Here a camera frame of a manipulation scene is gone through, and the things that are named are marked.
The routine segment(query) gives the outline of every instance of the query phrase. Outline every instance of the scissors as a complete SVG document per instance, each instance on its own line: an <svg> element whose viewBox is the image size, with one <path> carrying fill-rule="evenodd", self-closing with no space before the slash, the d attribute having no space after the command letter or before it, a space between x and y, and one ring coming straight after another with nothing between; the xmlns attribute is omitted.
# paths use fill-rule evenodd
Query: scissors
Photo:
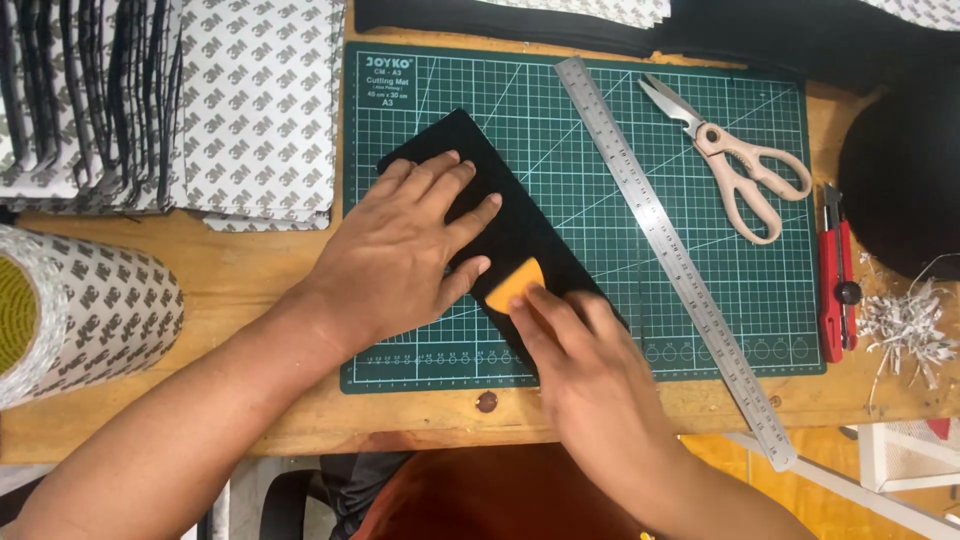
<svg viewBox="0 0 960 540"><path fill-rule="evenodd" d="M810 188L813 186L810 171L806 170L804 163L789 152L777 148L756 146L730 135L720 126L704 120L703 116L684 101L684 98L671 90L669 86L661 83L649 73L644 75L646 75L650 84L648 85L643 81L637 82L640 83L643 91L647 92L650 99L654 100L654 103L667 116L686 122L684 131L693 138L693 146L707 160L707 164L713 171L713 176L716 177L717 184L720 186L720 196L723 199L724 208L727 210L727 217L733 223L733 228L755 244L769 244L776 240L783 229L783 222L780 220L777 211L770 206L767 199L760 193L756 183L760 182L766 185L787 201L799 201L810 193ZM749 179L743 178L730 167L726 156L724 156L727 153L743 163L750 175ZM780 175L764 167L760 163L760 156L767 156L786 163L797 173L802 189L795 188ZM750 209L767 225L766 238L754 234L743 222L743 218L740 217L740 212L736 208L736 197L734 196L736 190L740 191L740 195Z"/></svg>

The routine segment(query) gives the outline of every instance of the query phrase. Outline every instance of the measurement scale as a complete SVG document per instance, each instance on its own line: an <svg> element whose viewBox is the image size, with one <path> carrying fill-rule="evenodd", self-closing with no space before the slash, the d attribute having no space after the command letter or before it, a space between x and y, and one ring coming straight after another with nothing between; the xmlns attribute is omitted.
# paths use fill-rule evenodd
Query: measurement scale
<svg viewBox="0 0 960 540"><path fill-rule="evenodd" d="M660 199L643 174L634 151L627 144L583 60L573 57L554 65L554 69L613 174L620 193L634 213L636 222L657 253L663 271L684 301L687 313L709 348L744 419L774 470L782 472L789 469L797 459L797 451L790 444L777 413L756 380L754 370L736 343L720 308L713 302L707 285L670 223Z"/></svg>

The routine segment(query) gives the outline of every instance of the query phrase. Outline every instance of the person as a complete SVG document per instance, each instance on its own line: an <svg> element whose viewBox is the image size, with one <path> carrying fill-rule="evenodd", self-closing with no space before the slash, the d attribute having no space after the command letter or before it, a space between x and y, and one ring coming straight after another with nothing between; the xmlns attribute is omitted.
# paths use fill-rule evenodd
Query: person
<svg viewBox="0 0 960 540"><path fill-rule="evenodd" d="M493 194L444 224L474 172L454 151L391 164L300 283L94 433L40 483L8 537L188 530L303 392L374 343L437 319L490 266L476 257L446 273L502 202ZM354 538L813 537L785 508L684 447L605 299L532 286L512 299L510 316L563 446L419 453L380 490Z"/></svg>

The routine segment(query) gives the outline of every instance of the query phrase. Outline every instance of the scissor handle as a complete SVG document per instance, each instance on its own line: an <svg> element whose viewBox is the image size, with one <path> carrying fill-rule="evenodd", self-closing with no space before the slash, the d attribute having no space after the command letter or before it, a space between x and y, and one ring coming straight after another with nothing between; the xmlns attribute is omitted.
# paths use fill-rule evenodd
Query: scissor handle
<svg viewBox="0 0 960 540"><path fill-rule="evenodd" d="M789 152L743 142L724 131L720 126L711 123L700 126L694 143L697 150L707 160L707 164L717 179L724 208L727 211L727 217L733 223L733 227L755 244L769 244L776 240L782 230L782 221L777 211L770 206L766 197L760 193L754 180L763 183L783 199L799 201L806 197L813 187L813 179L810 176L810 171L806 170L804 163ZM728 152L743 163L752 180L744 178L730 167L727 158L724 156ZM797 173L803 189L795 188L780 175L763 166L759 159L760 156L768 156L786 163ZM740 212L736 207L736 197L734 196L736 190L740 191L740 195L750 209L767 225L766 238L754 234L743 222L743 218L740 217Z"/></svg>

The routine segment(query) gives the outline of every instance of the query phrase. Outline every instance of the red utility knife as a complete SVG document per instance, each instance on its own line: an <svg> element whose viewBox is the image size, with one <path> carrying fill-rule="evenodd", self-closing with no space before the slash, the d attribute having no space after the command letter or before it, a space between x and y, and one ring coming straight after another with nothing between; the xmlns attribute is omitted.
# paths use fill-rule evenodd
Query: red utility knife
<svg viewBox="0 0 960 540"><path fill-rule="evenodd" d="M820 240L820 332L827 362L837 363L856 347L856 314L862 291L853 280L850 225L843 219L841 194L824 185L824 230Z"/></svg>

